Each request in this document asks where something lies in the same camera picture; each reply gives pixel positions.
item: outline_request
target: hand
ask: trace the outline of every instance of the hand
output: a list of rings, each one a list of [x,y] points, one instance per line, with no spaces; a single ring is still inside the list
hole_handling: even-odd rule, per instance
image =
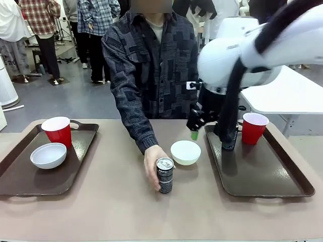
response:
[[[164,150],[159,145],[153,145],[145,151],[145,170],[149,181],[156,191],[160,190],[159,180],[156,175],[156,162],[159,158],[168,157]]]

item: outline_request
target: soda can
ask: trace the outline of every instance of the soda can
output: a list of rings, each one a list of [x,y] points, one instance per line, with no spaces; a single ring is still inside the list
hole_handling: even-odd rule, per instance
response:
[[[156,173],[159,179],[160,193],[169,193],[173,188],[174,162],[169,158],[160,158],[157,161]]]
[[[234,139],[231,142],[222,142],[222,149],[226,151],[234,150],[234,147],[236,146],[238,131],[239,131],[239,124],[237,123],[236,128],[234,129],[233,135],[232,135]]]

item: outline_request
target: red plastic cup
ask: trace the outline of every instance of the red plastic cup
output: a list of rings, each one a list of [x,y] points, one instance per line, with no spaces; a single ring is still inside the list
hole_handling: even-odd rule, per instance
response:
[[[41,128],[52,143],[61,143],[70,148],[72,146],[70,119],[67,117],[53,117],[46,120]]]
[[[242,142],[249,145],[257,144],[268,123],[268,118],[259,113],[245,113],[243,115]]]

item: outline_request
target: plaid shirt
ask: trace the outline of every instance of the plaid shirt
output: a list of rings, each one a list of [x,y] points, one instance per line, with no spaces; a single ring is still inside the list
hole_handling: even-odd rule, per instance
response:
[[[54,18],[61,16],[61,6],[56,0],[20,0],[19,6],[36,35],[54,34]]]
[[[197,102],[197,43],[191,23],[166,14],[161,43],[145,18],[127,12],[102,39],[111,91],[140,151],[157,144],[149,118],[186,119]]]
[[[120,13],[117,0],[77,0],[78,32],[104,36]]]

